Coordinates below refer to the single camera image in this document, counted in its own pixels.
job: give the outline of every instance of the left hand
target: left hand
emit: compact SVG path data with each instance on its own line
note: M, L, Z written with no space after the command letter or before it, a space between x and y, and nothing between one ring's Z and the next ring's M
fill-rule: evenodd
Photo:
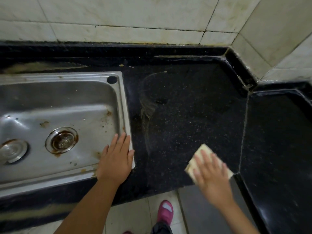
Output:
M103 149L96 171L98 181L111 180L116 185L122 184L131 172L132 160L135 151L129 151L130 135L123 132L118 139L115 134L111 145Z

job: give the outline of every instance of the stainless steel sink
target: stainless steel sink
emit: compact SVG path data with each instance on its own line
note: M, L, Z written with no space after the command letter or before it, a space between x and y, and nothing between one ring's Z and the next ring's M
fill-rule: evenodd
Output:
M2 75L0 102L3 157L28 145L2 158L0 197L94 177L114 134L131 134L121 72Z

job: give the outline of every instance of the pink slipper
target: pink slipper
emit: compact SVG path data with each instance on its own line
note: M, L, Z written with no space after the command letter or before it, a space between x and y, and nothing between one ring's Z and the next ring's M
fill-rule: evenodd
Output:
M172 207L172 204L168 200L162 201L158 209L157 222L162 221L170 226L173 218L174 208Z

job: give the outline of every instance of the faucet hole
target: faucet hole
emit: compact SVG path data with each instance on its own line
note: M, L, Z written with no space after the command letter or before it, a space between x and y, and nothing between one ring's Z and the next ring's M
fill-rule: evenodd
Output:
M117 81L118 81L117 77L113 76L113 75L111 75L107 78L107 83L109 83L109 84L115 84L115 83L117 83Z

